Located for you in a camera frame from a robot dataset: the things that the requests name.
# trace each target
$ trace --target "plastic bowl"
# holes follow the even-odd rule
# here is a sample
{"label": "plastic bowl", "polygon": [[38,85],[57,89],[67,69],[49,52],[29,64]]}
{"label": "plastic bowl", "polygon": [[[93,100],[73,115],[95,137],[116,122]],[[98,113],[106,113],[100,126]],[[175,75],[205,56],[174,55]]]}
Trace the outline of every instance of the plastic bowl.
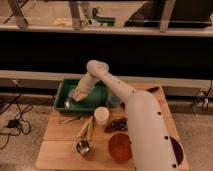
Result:
{"label": "plastic bowl", "polygon": [[108,143],[111,157],[117,162],[125,162],[132,158],[129,136],[126,134],[113,135]]}

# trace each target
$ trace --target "paper cup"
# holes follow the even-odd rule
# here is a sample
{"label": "paper cup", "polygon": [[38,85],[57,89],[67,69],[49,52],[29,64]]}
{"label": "paper cup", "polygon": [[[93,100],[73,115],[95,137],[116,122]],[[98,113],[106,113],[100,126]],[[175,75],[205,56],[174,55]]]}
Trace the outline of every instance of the paper cup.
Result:
{"label": "paper cup", "polygon": [[94,117],[98,125],[105,125],[109,119],[109,110],[106,107],[95,109]]}

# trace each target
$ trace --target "green bin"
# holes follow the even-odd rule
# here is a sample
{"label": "green bin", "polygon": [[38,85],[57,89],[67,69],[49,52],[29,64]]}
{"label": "green bin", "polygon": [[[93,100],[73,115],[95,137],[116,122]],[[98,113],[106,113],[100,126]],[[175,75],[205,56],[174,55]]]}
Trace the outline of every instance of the green bin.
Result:
{"label": "green bin", "polygon": [[69,107],[65,107],[65,102],[68,99],[68,94],[75,89],[80,79],[64,79],[61,83],[57,98],[54,102],[54,108],[61,113],[70,114],[91,114],[99,106],[106,106],[108,99],[108,91],[105,84],[99,82],[95,85],[93,91],[80,102],[69,100]]}

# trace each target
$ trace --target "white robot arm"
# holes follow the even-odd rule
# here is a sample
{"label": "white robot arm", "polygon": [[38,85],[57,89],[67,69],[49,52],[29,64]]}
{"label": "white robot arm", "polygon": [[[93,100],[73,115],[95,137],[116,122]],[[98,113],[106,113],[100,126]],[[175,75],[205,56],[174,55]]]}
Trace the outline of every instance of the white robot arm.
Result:
{"label": "white robot arm", "polygon": [[128,132],[137,171],[178,171],[178,165],[157,99],[136,90],[108,72],[108,65],[91,60],[87,73],[74,90],[73,99],[84,99],[101,80],[125,103]]}

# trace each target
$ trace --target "floor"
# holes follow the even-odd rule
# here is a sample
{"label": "floor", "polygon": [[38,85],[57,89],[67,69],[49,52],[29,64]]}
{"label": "floor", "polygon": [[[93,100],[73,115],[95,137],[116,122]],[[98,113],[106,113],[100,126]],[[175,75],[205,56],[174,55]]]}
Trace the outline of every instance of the floor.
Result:
{"label": "floor", "polygon": [[[212,171],[213,112],[174,113],[181,111],[181,106],[174,107],[173,103],[170,103],[170,109],[173,111],[191,171]],[[11,138],[7,147],[0,150],[0,171],[37,171],[34,166],[51,110],[50,106],[34,105],[33,110],[26,113],[24,118],[31,122],[32,131],[29,135]],[[1,131],[17,112],[17,106],[13,105],[0,116]]]}

